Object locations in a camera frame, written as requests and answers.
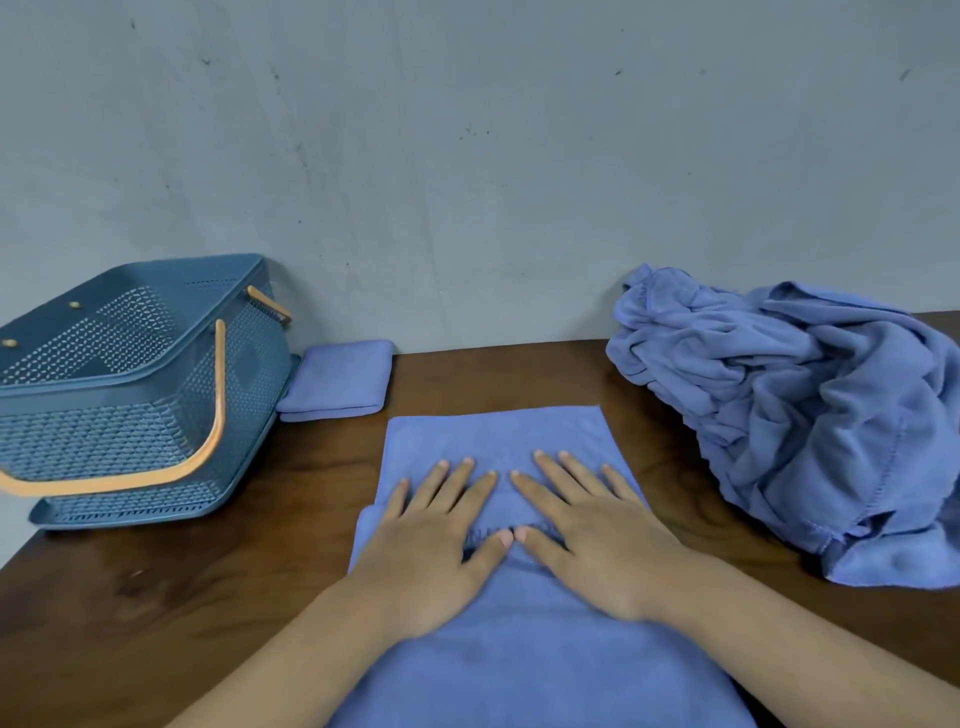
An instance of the blue towel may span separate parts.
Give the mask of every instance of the blue towel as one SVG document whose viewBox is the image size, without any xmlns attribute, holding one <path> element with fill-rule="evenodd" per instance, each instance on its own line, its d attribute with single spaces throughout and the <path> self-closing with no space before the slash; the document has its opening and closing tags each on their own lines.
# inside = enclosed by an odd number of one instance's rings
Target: blue towel
<svg viewBox="0 0 960 728">
<path fill-rule="evenodd" d="M 627 278 L 607 355 L 697 432 L 729 502 L 832 581 L 960 584 L 960 349 L 904 311 L 785 282 Z"/>
<path fill-rule="evenodd" d="M 276 411 L 285 423 L 379 412 L 393 362 L 394 344 L 382 339 L 310 347 Z"/>
<path fill-rule="evenodd" d="M 420 482 L 443 458 L 471 455 L 478 475 L 501 473 L 465 552 L 502 527 L 546 528 L 507 479 L 517 469 L 542 482 L 536 448 L 569 449 L 595 470 L 609 462 L 636 488 L 599 407 L 394 418 L 374 505 L 357 523 L 351 564 L 396 483 L 402 477 Z M 727 675 L 693 642 L 659 624 L 597 612 L 514 545 L 462 614 L 384 655 L 330 725 L 728 728 L 754 722 Z"/>
</svg>

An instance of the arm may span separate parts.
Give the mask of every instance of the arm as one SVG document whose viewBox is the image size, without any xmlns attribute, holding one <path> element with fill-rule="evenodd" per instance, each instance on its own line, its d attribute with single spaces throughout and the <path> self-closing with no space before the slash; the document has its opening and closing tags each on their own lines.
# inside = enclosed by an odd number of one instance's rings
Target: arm
<svg viewBox="0 0 960 728">
<path fill-rule="evenodd" d="M 597 608 L 684 632 L 789 728 L 955 724 L 960 690 L 686 548 L 609 466 L 612 492 L 568 453 L 535 459 L 563 499 L 512 480 L 566 548 L 527 526 L 516 540 Z"/>
<path fill-rule="evenodd" d="M 401 481 L 353 571 L 170 728 L 324 725 L 390 647 L 459 614 L 503 560 L 513 535 L 493 534 L 461 563 L 467 531 L 496 473 L 464 493 L 473 461 L 465 460 L 449 478 L 447 468 L 438 464 L 409 505 L 409 482 Z"/>
</svg>

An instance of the orange basket handle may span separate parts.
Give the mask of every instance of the orange basket handle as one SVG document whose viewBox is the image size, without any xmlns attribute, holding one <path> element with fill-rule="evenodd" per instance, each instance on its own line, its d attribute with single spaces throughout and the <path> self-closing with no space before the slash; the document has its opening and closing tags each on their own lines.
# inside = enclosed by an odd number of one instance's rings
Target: orange basket handle
<svg viewBox="0 0 960 728">
<path fill-rule="evenodd" d="M 294 317 L 290 315 L 290 311 L 281 306 L 279 303 L 274 301 L 272 298 L 267 296 L 267 294 L 260 291 L 258 288 L 254 288 L 251 285 L 247 286 L 247 295 L 250 296 L 254 301 L 259 301 L 263 303 L 267 308 L 271 309 L 277 316 L 280 317 L 280 322 L 286 326 L 291 321 L 294 320 Z"/>
<path fill-rule="evenodd" d="M 77 480 L 20 480 L 0 470 L 0 489 L 13 493 L 15 496 L 77 496 L 88 493 L 146 488 L 151 485 L 172 483 L 174 480 L 187 477 L 210 458 L 210 455 L 220 445 L 220 440 L 224 436 L 224 428 L 227 426 L 227 324 L 224 323 L 223 319 L 218 319 L 214 328 L 213 382 L 213 426 L 210 428 L 210 434 L 206 436 L 204 443 L 183 462 L 155 471 L 101 475 Z"/>
</svg>

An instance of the wooden table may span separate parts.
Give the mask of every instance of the wooden table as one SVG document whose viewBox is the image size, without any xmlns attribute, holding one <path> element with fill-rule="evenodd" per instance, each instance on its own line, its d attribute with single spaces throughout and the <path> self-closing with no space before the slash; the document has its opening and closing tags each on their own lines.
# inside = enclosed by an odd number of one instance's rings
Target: wooden table
<svg viewBox="0 0 960 728">
<path fill-rule="evenodd" d="M 38 534 L 0 571 L 0 725 L 159 726 L 211 688 L 345 573 L 389 418 L 596 403 L 686 543 L 960 685 L 960 590 L 827 582 L 720 498 L 692 433 L 604 342 L 579 341 L 404 354 L 383 412 L 278 425 L 212 516 Z"/>
</svg>

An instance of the hand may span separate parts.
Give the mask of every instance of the hand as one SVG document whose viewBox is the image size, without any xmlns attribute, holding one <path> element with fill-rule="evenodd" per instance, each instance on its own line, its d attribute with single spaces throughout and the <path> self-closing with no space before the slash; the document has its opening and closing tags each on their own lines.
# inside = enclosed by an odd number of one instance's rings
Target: hand
<svg viewBox="0 0 960 728">
<path fill-rule="evenodd" d="M 684 576 L 700 554 L 683 546 L 609 465 L 603 473 L 612 493 L 568 452 L 560 453 L 563 467 L 541 450 L 534 460 L 564 499 L 517 471 L 511 480 L 557 526 L 566 548 L 530 526 L 515 528 L 516 540 L 611 617 L 666 621 L 671 605 L 684 598 Z"/>
<path fill-rule="evenodd" d="M 487 473 L 460 497 L 473 460 L 464 460 L 450 477 L 448 469 L 445 460 L 438 463 L 406 509 L 410 481 L 399 482 L 347 577 L 354 587 L 367 590 L 365 598 L 385 605 L 397 641 L 421 637 L 456 617 L 514 541 L 509 530 L 497 531 L 462 563 L 467 531 L 496 485 L 496 473 Z"/>
</svg>

